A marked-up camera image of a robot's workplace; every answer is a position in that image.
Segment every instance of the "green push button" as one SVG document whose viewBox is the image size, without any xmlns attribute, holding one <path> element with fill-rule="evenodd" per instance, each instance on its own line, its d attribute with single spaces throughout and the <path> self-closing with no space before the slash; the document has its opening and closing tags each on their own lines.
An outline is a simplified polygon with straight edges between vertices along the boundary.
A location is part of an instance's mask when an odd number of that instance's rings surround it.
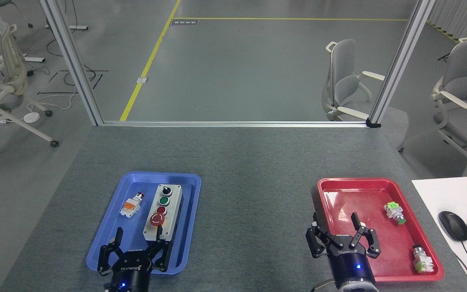
<svg viewBox="0 0 467 292">
<path fill-rule="evenodd" d="M 169 205 L 169 198 L 168 197 L 161 197 L 159 203 L 162 206 Z"/>
</svg>

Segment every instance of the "white desk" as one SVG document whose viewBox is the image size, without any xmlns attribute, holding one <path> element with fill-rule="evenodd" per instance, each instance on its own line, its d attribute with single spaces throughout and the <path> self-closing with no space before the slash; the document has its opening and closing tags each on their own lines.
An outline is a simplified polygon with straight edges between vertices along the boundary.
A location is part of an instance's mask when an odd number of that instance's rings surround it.
<svg viewBox="0 0 467 292">
<path fill-rule="evenodd" d="M 450 248 L 467 266 L 467 256 L 460 242 L 453 241 L 443 231 L 437 216 L 441 211 L 451 211 L 467 223 L 467 177 L 413 180 L 419 195 L 428 207 L 430 214 Z"/>
</svg>

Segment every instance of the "computer mouse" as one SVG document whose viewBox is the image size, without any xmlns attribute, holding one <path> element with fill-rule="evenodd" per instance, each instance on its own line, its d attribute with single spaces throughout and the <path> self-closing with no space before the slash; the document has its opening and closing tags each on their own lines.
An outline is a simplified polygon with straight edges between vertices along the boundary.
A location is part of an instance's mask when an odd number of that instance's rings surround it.
<svg viewBox="0 0 467 292">
<path fill-rule="evenodd" d="M 457 214 L 450 211 L 439 213 L 439 221 L 443 224 L 443 229 L 451 239 L 455 241 L 467 240 L 467 226 Z"/>
</svg>

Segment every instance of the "button control station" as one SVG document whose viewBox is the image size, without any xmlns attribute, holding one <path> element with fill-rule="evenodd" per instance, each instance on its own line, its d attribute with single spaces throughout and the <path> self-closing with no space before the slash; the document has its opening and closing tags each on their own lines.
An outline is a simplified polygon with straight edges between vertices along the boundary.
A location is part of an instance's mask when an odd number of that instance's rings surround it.
<svg viewBox="0 0 467 292">
<path fill-rule="evenodd" d="M 143 236 L 147 241 L 156 240 L 157 227 L 161 225 L 160 239 L 171 241 L 183 201 L 181 185 L 158 185 Z"/>
</svg>

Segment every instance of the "table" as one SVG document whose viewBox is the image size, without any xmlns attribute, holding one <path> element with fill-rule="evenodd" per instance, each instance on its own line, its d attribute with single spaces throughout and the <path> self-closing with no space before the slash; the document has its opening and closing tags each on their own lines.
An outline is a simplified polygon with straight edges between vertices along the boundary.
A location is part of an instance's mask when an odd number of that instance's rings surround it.
<svg viewBox="0 0 467 292">
<path fill-rule="evenodd" d="M 332 278 L 305 239 L 312 190 L 326 177 L 393 179 L 445 268 L 441 281 L 378 283 L 381 292 L 467 291 L 403 163 L 381 129 L 93 127 L 0 291 L 102 292 L 111 279 L 89 270 L 86 255 L 119 179 L 133 170 L 202 179 L 188 264 L 152 275 L 152 291 L 303 292 Z"/>
<path fill-rule="evenodd" d="M 413 180 L 419 195 L 428 207 L 445 240 L 467 266 L 467 256 L 460 242 L 452 240 L 441 227 L 437 216 L 451 211 L 467 223 L 467 177 Z"/>
</svg>

